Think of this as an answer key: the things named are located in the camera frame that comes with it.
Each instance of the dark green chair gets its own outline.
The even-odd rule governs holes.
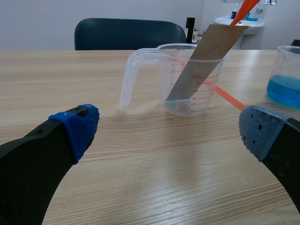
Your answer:
[[[136,50],[186,41],[180,26],[165,21],[90,18],[75,30],[75,50]]]

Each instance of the jug handle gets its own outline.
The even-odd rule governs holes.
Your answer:
[[[158,48],[141,48],[136,50],[128,58],[123,78],[123,86],[120,97],[120,107],[127,106],[131,99],[136,75],[143,64],[159,63],[160,54]]]

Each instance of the orange line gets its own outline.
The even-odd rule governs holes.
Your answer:
[[[218,93],[220,96],[222,96],[225,100],[227,100],[229,103],[231,103],[233,106],[235,106],[239,110],[244,110],[247,108],[247,105],[242,104],[238,100],[236,100],[234,97],[232,97],[230,94],[225,92],[224,90],[220,89],[218,86],[216,87],[216,93]]]

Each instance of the blue rubber fingertip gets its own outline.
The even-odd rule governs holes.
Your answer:
[[[78,107],[87,107],[88,113],[84,116],[78,116],[75,113],[59,112],[49,116],[49,119],[59,120],[65,125],[67,135],[72,147],[75,164],[84,155],[89,141],[97,132],[99,121],[99,110],[90,104],[79,105]]]
[[[242,141],[258,161],[262,162],[267,157],[289,118],[288,115],[256,105],[241,112],[239,128]]]

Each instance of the glass beaker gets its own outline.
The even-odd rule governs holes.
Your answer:
[[[219,60],[190,60],[196,47],[197,45],[191,44],[167,44],[133,52],[126,64],[120,107],[129,104],[139,67],[143,64],[159,63],[159,89],[164,108],[174,115],[183,117],[203,114],[209,107],[224,60],[228,55]],[[187,83],[192,85],[186,86],[185,89],[193,86],[197,88],[192,89],[192,94],[186,99],[166,101],[187,63],[193,67],[187,78]]]
[[[278,47],[267,93],[280,104],[300,107],[300,47]]]

